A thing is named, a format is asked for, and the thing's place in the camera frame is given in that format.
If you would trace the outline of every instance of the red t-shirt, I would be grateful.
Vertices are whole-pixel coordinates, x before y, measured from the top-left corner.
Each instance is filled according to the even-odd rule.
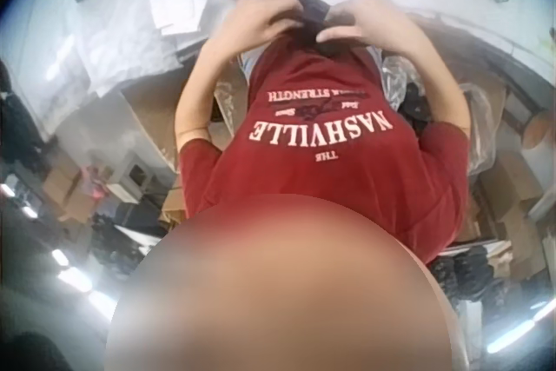
[[[284,37],[256,64],[249,110],[228,148],[195,139],[180,151],[186,211],[248,195],[319,197],[430,262],[461,225],[467,147],[449,123],[429,123],[417,138],[389,107],[364,49],[328,58]]]

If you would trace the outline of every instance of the plastic bag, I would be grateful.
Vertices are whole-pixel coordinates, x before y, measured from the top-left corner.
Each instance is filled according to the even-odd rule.
[[[425,95],[420,75],[411,62],[403,56],[388,56],[382,62],[382,88],[390,107],[398,110],[406,98],[409,83],[415,83],[419,96]]]
[[[467,175],[490,169],[496,158],[496,130],[487,93],[475,84],[461,84],[471,113],[471,139]]]

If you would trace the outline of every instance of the ceiling light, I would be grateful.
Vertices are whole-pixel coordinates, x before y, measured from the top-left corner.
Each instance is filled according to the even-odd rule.
[[[38,217],[38,213],[29,206],[25,206],[22,211],[31,219],[37,219]]]
[[[71,52],[71,49],[73,48],[73,46],[76,43],[76,39],[73,35],[68,36],[62,44],[62,47],[60,47],[60,49],[58,50],[57,54],[56,54],[56,60],[60,63],[61,61],[63,61],[66,56],[68,56]]]
[[[517,328],[514,328],[509,332],[507,332],[506,334],[503,334],[496,341],[488,345],[486,351],[489,354],[495,354],[501,351],[502,349],[516,342],[521,336],[525,335],[527,332],[533,329],[534,326],[535,326],[534,321],[524,321]]]
[[[58,274],[58,278],[82,293],[87,293],[93,288],[89,277],[75,267],[65,269]]]
[[[60,64],[58,62],[53,63],[48,70],[46,70],[46,80],[54,80],[54,77],[60,72]]]
[[[53,250],[52,256],[62,267],[68,267],[70,265],[70,260],[68,260],[68,257],[60,249]]]
[[[8,197],[14,197],[16,195],[16,192],[12,190],[8,184],[0,184],[0,189]]]
[[[540,321],[545,316],[549,315],[554,309],[556,308],[556,299],[552,300],[546,306],[544,306],[541,310],[539,310],[535,316],[533,316],[534,321]]]
[[[536,310],[537,308],[542,308],[546,304],[546,301],[540,301],[531,306],[531,310]]]
[[[100,293],[98,291],[93,291],[89,295],[90,303],[98,310],[106,319],[109,321],[112,320],[112,316],[114,315],[114,311],[116,310],[117,302],[105,295],[104,293]]]

